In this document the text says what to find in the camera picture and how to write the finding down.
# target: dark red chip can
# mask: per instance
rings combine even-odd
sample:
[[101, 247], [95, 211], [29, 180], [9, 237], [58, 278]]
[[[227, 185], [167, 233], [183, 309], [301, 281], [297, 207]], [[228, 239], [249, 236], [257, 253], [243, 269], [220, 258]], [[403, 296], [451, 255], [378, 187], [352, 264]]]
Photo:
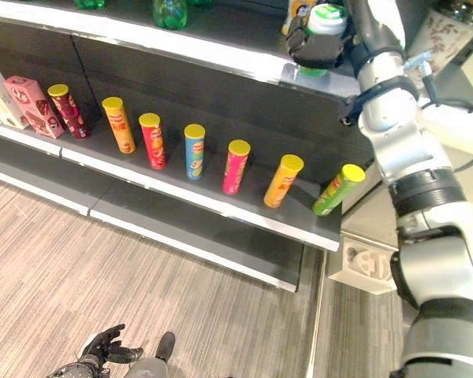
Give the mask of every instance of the dark red chip can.
[[89, 136], [89, 131], [80, 115], [79, 107], [69, 92], [69, 87], [65, 84], [55, 84], [49, 87], [47, 93], [63, 117], [70, 134], [75, 139], [86, 139]]

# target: bottle cap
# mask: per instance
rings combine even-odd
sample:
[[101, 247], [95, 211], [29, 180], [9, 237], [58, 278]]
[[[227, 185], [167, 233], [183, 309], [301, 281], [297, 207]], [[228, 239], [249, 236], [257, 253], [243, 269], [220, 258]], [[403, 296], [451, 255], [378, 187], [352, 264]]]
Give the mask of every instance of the bottle cap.
[[344, 179], [347, 181], [352, 181], [353, 183], [360, 183], [366, 178], [366, 173], [357, 165], [346, 164], [341, 168], [341, 174]]
[[145, 113], [139, 117], [139, 122], [143, 128], [157, 128], [161, 119], [158, 114]]
[[303, 169], [305, 163], [303, 160], [301, 160], [301, 157], [287, 154], [282, 157], [281, 166], [290, 171], [298, 173], [301, 169]]
[[65, 84], [51, 85], [47, 89], [47, 93], [51, 97], [61, 97], [63, 95], [66, 95], [67, 93], [69, 93], [69, 87]]
[[205, 128], [201, 124], [189, 124], [184, 129], [184, 135], [190, 139], [201, 139], [205, 136]]
[[102, 101], [102, 106], [109, 110], [120, 109], [123, 106], [123, 100], [119, 97], [107, 97]]
[[228, 150], [238, 156], [246, 156], [251, 152], [251, 145], [242, 139], [235, 139], [228, 145]]
[[347, 12], [343, 6], [319, 4], [312, 8], [307, 29], [312, 34], [340, 35], [347, 27]]

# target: electrical outlet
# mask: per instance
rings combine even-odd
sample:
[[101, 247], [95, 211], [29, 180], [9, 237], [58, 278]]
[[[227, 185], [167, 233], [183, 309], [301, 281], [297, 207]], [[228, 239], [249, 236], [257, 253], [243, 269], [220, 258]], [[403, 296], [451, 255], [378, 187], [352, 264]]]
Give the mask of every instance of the electrical outlet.
[[330, 279], [376, 295], [396, 290], [390, 270], [390, 258], [395, 250], [367, 243], [362, 238], [344, 234], [341, 238], [338, 253], [329, 255]]

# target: green chip can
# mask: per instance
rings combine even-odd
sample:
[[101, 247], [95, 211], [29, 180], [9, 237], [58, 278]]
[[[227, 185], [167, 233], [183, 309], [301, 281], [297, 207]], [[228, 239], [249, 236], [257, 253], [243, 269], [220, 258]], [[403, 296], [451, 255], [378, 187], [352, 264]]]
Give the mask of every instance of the green chip can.
[[346, 164], [335, 176], [330, 185], [321, 196], [314, 202], [312, 210], [320, 217], [329, 215], [337, 207], [344, 197], [360, 182], [364, 181], [366, 173], [354, 164]]

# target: white bottle cap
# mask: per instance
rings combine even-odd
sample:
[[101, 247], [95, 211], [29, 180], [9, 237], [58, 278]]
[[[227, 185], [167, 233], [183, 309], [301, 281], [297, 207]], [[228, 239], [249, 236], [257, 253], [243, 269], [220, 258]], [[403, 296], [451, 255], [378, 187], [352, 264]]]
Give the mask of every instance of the white bottle cap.
[[343, 6], [319, 4], [312, 8], [307, 29], [311, 34], [340, 35], [347, 27], [347, 12]]

